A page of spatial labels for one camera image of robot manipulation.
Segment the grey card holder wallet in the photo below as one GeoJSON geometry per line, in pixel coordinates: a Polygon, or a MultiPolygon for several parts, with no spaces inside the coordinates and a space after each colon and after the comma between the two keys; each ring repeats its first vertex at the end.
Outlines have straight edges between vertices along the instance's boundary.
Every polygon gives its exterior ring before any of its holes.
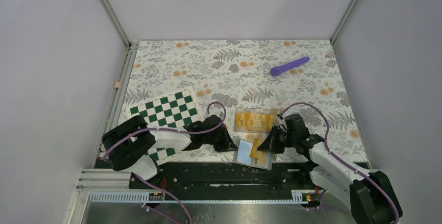
{"type": "Polygon", "coordinates": [[[263,142],[263,139],[254,139],[253,141],[241,140],[238,144],[238,150],[235,152],[233,162],[248,167],[271,170],[273,154],[257,150],[263,142]]]}

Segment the gold VIP card stack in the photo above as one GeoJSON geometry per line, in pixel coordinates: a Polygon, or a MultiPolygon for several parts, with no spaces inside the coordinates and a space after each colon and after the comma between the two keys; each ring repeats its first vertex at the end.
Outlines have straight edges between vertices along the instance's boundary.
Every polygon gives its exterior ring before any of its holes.
{"type": "Polygon", "coordinates": [[[237,113],[235,130],[237,132],[270,132],[278,124],[276,115],[258,113],[237,113]]]}

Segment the clear acrylic card box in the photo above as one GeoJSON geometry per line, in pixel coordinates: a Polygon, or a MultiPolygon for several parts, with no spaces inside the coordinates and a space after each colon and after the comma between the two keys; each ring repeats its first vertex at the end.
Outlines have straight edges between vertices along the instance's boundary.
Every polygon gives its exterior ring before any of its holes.
{"type": "Polygon", "coordinates": [[[244,133],[270,133],[279,123],[279,109],[236,108],[235,131],[244,133]]]}

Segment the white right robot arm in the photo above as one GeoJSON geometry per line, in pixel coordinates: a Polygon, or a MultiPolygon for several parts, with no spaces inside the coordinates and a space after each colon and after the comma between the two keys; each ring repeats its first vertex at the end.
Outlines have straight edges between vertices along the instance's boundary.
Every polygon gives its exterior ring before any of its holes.
{"type": "Polygon", "coordinates": [[[328,150],[325,139],[311,134],[299,114],[272,127],[258,151],[283,153],[295,148],[307,158],[307,169],[300,172],[300,184],[319,186],[345,204],[356,223],[398,223],[403,211],[389,178],[382,171],[369,171],[328,150]]]}

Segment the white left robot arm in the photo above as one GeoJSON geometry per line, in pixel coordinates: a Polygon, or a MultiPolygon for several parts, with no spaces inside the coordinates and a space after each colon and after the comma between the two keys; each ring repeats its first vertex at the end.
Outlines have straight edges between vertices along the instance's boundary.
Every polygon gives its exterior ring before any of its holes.
{"type": "Polygon", "coordinates": [[[129,171],[149,188],[159,186],[162,180],[157,162],[147,154],[149,149],[193,151],[207,144],[217,152],[237,150],[224,121],[216,115],[179,128],[149,126],[142,116],[134,116],[105,133],[102,144],[103,160],[114,171],[129,171]]]}

